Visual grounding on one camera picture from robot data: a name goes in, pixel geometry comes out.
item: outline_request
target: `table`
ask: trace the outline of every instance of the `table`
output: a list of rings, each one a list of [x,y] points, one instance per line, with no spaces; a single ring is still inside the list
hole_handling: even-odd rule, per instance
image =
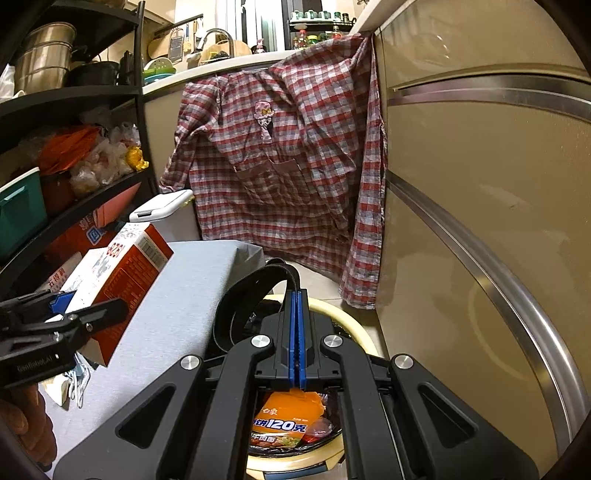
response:
[[[40,388],[57,439],[54,466],[182,356],[203,355],[221,296],[265,262],[261,247],[234,240],[170,246],[174,255],[139,306],[109,366],[92,371],[83,407],[71,402],[66,410]]]

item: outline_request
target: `green storage bin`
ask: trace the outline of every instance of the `green storage bin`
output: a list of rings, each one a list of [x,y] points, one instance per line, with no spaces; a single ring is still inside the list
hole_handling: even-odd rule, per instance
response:
[[[9,259],[46,221],[39,168],[0,187],[0,262]]]

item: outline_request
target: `metal bolt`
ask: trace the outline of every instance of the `metal bolt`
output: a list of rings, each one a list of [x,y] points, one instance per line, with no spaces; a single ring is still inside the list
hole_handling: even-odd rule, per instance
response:
[[[271,339],[267,335],[255,335],[251,343],[257,348],[263,348],[271,343]]]
[[[406,370],[407,368],[411,368],[414,365],[414,361],[408,355],[398,355],[394,359],[394,363],[398,368],[402,368]]]
[[[338,335],[327,335],[324,337],[324,344],[331,348],[335,348],[343,344],[343,339]]]
[[[187,355],[181,360],[181,367],[185,370],[193,370],[199,366],[201,361],[195,355]]]

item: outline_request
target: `orange food wrapper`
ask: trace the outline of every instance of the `orange food wrapper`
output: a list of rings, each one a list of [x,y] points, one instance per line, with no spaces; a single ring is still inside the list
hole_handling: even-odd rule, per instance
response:
[[[304,392],[299,388],[273,392],[254,419],[251,444],[296,447],[308,426],[323,413],[322,398],[316,392]]]

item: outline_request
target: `red checkered apron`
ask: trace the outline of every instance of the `red checkered apron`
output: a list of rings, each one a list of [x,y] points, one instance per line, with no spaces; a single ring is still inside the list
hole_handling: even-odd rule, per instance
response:
[[[161,190],[188,182],[203,239],[260,245],[373,308],[384,138],[372,38],[350,35],[188,83]]]

